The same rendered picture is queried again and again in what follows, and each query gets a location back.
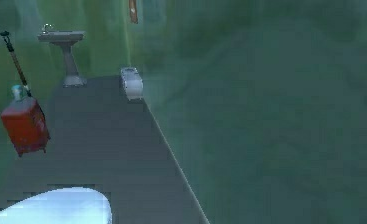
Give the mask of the grey pedestal sink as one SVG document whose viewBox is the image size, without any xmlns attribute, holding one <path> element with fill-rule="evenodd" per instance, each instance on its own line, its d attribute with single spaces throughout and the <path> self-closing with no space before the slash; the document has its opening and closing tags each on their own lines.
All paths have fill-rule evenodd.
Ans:
<svg viewBox="0 0 367 224">
<path fill-rule="evenodd" d="M 65 65 L 64 87 L 84 86 L 87 80 L 79 74 L 72 46 L 84 38 L 84 31 L 48 31 L 37 35 L 40 42 L 48 42 L 61 48 Z"/>
</svg>

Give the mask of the brown wall frame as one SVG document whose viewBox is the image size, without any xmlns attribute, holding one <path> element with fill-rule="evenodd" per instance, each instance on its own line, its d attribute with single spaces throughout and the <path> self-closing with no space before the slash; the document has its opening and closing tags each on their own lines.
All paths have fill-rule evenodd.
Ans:
<svg viewBox="0 0 367 224">
<path fill-rule="evenodd" d="M 136 0 L 129 0 L 129 10 L 130 10 L 131 22 L 138 24 Z"/>
</svg>

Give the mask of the pale teal bottle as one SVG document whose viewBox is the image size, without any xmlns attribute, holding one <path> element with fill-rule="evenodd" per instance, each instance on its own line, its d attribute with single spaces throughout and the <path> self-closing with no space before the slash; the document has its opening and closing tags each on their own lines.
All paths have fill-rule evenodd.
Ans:
<svg viewBox="0 0 367 224">
<path fill-rule="evenodd" d="M 24 98 L 23 88 L 21 85 L 12 86 L 11 91 L 15 101 L 21 101 Z"/>
</svg>

